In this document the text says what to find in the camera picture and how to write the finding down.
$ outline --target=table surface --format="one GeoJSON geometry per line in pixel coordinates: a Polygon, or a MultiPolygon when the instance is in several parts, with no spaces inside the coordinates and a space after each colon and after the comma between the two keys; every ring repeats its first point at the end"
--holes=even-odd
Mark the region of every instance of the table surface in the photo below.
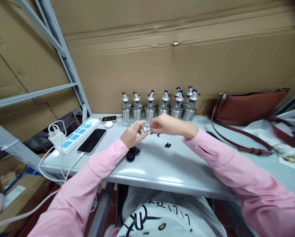
{"type": "MultiPolygon", "coordinates": [[[[98,119],[111,115],[93,114],[90,118],[98,119]]],[[[208,116],[195,116],[191,123],[196,124],[204,131],[211,131],[219,138],[208,116]]],[[[97,128],[104,129],[104,124],[98,125],[97,128]]],[[[219,125],[216,125],[216,128],[221,134],[236,143],[247,147],[262,148],[260,144],[248,137],[239,135],[219,125]]],[[[105,137],[99,143],[95,152],[109,147],[121,136],[125,129],[126,127],[122,125],[122,118],[118,118],[114,126],[107,129],[105,137]]],[[[122,159],[105,180],[144,188],[236,201],[237,197],[231,189],[225,186],[214,175],[213,170],[207,163],[183,144],[181,139],[181,136],[165,134],[161,134],[160,137],[157,137],[156,134],[148,135],[137,145],[141,153],[136,156],[135,160],[130,163],[125,158],[122,159]],[[166,148],[166,143],[171,143],[171,147],[166,148]]],[[[64,154],[63,169],[65,172],[68,172],[79,156],[80,153],[77,152],[79,146],[68,155],[64,154]]],[[[277,154],[271,156],[256,156],[243,152],[242,154],[251,159],[256,165],[274,175],[274,177],[295,193],[295,170],[280,164],[277,154]]],[[[88,162],[90,156],[85,154],[72,169],[71,174],[78,172],[88,162]]],[[[45,171],[60,174],[61,156],[59,152],[52,152],[41,167],[45,171]]]]}

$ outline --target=black rubber part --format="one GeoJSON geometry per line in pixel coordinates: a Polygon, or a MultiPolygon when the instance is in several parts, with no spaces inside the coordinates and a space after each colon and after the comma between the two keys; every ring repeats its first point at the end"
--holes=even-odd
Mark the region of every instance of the black rubber part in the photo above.
{"type": "Polygon", "coordinates": [[[129,149],[128,153],[133,153],[133,155],[138,156],[140,154],[141,150],[137,147],[132,147],[129,149]]]}
{"type": "Polygon", "coordinates": [[[133,153],[128,153],[127,154],[127,161],[132,162],[135,159],[135,155],[133,153]]]}

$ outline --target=digital display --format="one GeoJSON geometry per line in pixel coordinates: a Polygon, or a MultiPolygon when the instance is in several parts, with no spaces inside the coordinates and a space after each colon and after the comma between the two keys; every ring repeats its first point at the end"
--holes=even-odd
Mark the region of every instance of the digital display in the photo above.
{"type": "Polygon", "coordinates": [[[100,139],[107,132],[105,129],[95,129],[77,151],[91,153],[95,149],[100,139]]]}
{"type": "Polygon", "coordinates": [[[103,117],[102,122],[108,122],[108,121],[115,121],[117,119],[117,116],[109,116],[109,117],[103,117]]]}

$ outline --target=red floor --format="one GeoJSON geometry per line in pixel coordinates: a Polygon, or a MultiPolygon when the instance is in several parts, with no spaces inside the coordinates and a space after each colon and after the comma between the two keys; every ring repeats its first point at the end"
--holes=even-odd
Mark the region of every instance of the red floor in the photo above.
{"type": "MultiPolygon", "coordinates": [[[[50,193],[56,191],[59,189],[59,185],[53,183],[50,186],[49,191],[46,193],[45,197],[48,196],[50,193]]],[[[102,197],[102,193],[97,195],[97,200],[98,202],[100,202],[101,197],[102,197]]],[[[51,197],[49,200],[47,200],[39,210],[37,210],[26,222],[26,224],[24,225],[24,227],[18,232],[16,237],[27,237],[28,234],[30,233],[30,231],[33,229],[33,227],[35,226],[35,224],[37,223],[40,215],[45,212],[48,208],[48,206],[50,205],[50,203],[52,202],[54,196],[51,197]]],[[[110,205],[110,209],[109,209],[109,213],[108,213],[108,217],[107,217],[107,221],[105,224],[105,230],[112,224],[116,224],[116,213],[117,213],[117,191],[113,191],[113,197],[112,197],[112,201],[111,201],[111,205],[110,205]]],[[[224,228],[226,229],[227,235],[228,237],[237,237],[238,235],[236,234],[234,225],[232,223],[232,221],[229,219],[229,217],[227,216],[227,214],[225,213],[223,207],[221,206],[220,202],[218,200],[214,201],[214,205],[215,205],[215,214],[218,217],[218,219],[220,220],[220,222],[223,224],[224,228]]],[[[88,236],[92,221],[95,217],[95,214],[97,212],[97,209],[90,213],[89,218],[88,218],[88,222],[86,225],[86,229],[84,232],[84,237],[88,236]]]]}

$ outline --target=pink sleeve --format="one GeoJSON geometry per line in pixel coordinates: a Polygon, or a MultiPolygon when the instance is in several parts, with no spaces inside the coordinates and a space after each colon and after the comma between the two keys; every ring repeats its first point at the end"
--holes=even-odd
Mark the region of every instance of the pink sleeve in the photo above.
{"type": "Polygon", "coordinates": [[[83,236],[98,184],[127,152],[119,139],[92,155],[88,164],[62,186],[29,236],[83,236]]]}
{"type": "Polygon", "coordinates": [[[183,142],[232,188],[243,216],[261,236],[295,236],[295,195],[287,187],[201,129],[191,140],[184,137],[183,142]]]}

